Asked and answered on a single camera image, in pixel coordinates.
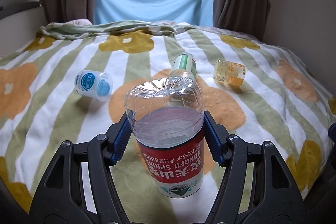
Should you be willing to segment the grey wooden headboard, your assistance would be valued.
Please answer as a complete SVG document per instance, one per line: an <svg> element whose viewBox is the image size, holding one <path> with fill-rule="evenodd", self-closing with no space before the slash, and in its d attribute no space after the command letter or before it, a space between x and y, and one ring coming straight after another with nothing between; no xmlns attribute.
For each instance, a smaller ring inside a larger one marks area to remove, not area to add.
<svg viewBox="0 0 336 224"><path fill-rule="evenodd" d="M30 10L30 9L34 9L37 7L41 7L42 3L41 1L32 1L32 2L25 2L25 3L20 3L20 4L16 4L16 5L10 5L10 6L1 6L1 13L0 13L0 20L26 11L26 10Z"/></svg>

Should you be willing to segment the blue label plastic bottle cup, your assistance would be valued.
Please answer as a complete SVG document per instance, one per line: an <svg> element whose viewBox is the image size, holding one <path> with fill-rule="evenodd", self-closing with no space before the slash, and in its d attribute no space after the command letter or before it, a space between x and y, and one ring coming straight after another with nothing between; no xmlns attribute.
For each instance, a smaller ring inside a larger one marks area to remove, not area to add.
<svg viewBox="0 0 336 224"><path fill-rule="evenodd" d="M81 96L104 102L112 95L113 80L108 73L83 70L75 76L74 86Z"/></svg>

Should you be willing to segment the red label plastic bottle cup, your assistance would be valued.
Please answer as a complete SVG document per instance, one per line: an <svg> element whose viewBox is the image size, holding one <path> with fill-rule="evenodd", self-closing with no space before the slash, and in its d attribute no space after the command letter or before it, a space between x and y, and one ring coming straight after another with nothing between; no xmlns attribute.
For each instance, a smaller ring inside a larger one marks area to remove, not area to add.
<svg viewBox="0 0 336 224"><path fill-rule="evenodd" d="M199 190L204 167L202 92L190 77L163 77L130 89L125 113L150 175L171 198Z"/></svg>

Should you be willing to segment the green label plastic bottle cup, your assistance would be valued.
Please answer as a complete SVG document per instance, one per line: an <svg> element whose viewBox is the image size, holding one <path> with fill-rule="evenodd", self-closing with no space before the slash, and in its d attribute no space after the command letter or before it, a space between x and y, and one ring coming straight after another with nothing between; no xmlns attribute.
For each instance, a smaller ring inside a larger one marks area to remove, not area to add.
<svg viewBox="0 0 336 224"><path fill-rule="evenodd" d="M183 52L179 54L171 67L169 77L187 77L195 79L197 74L196 61L192 54Z"/></svg>

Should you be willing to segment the white padded headboard cushion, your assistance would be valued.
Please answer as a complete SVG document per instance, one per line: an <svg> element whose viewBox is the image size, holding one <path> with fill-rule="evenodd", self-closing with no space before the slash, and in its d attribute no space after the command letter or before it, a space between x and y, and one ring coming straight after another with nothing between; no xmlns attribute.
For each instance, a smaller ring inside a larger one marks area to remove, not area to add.
<svg viewBox="0 0 336 224"><path fill-rule="evenodd" d="M1 19L1 57L15 52L31 41L45 26L45 9L40 6Z"/></svg>

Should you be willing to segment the striped floral blanket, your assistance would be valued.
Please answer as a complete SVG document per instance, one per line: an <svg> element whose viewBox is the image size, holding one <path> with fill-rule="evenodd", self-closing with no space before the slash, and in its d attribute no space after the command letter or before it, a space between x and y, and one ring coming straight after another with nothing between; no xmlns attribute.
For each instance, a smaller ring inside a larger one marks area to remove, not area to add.
<svg viewBox="0 0 336 224"><path fill-rule="evenodd" d="M169 77L175 58L196 61L203 111L248 143L271 141L286 162L306 210L306 198L334 155L335 95L293 52L255 37L187 23L121 21L51 23L20 50L1 58L1 223L35 223L30 207L50 161L65 140L84 143L119 122L127 92ZM245 66L241 86L214 80L217 59ZM107 101L81 96L75 76L108 73ZM131 131L110 173L129 223L206 223L225 169L204 135L201 187L184 198L159 192ZM87 209L96 212L88 164L82 164Z"/></svg>

